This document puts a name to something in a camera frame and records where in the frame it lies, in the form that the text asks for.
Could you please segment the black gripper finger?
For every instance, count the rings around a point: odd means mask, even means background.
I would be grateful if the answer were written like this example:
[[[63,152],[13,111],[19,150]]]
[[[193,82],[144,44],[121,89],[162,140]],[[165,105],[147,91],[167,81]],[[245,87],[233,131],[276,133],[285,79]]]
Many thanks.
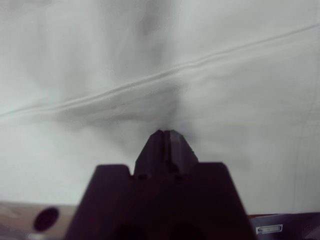
[[[164,168],[165,141],[164,132],[157,130],[145,143],[135,161],[133,175],[140,180],[161,175]]]
[[[164,131],[164,178],[183,179],[199,163],[185,137],[175,130]]]

